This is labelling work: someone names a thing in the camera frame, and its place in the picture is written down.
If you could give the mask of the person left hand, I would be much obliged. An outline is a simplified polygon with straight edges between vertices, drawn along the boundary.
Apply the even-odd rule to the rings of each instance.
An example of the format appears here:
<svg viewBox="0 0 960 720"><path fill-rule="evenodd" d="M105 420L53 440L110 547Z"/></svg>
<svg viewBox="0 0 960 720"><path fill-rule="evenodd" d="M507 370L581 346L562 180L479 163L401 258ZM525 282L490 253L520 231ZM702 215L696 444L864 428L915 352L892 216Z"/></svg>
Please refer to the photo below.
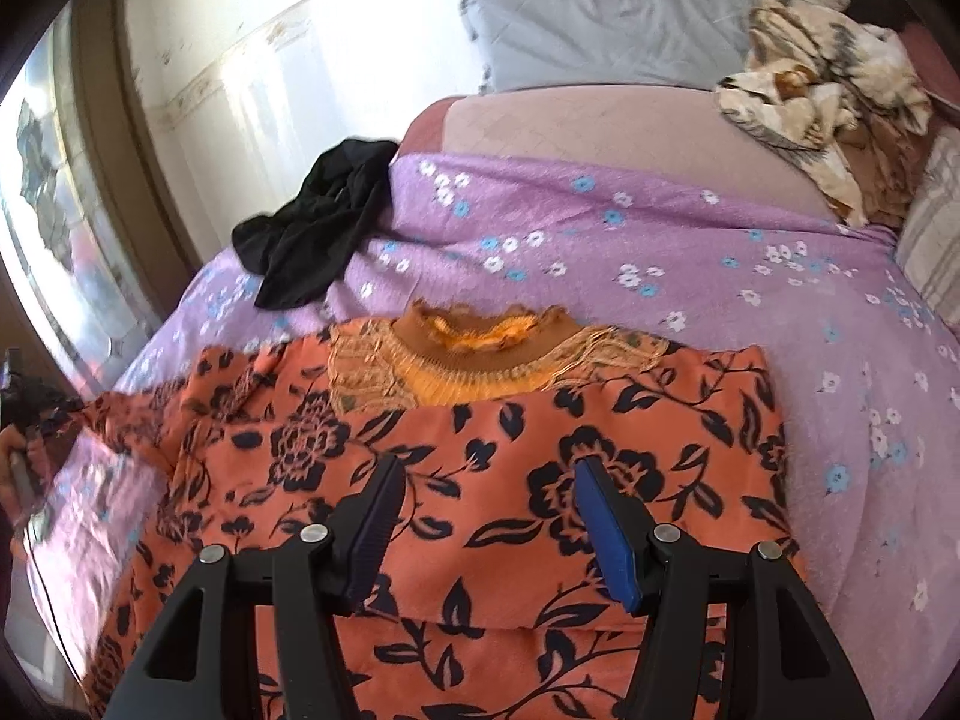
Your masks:
<svg viewBox="0 0 960 720"><path fill-rule="evenodd" d="M28 441L18 427L3 427L0 433L2 511L13 525L20 525L31 514L36 500L26 465L27 448Z"/></svg>

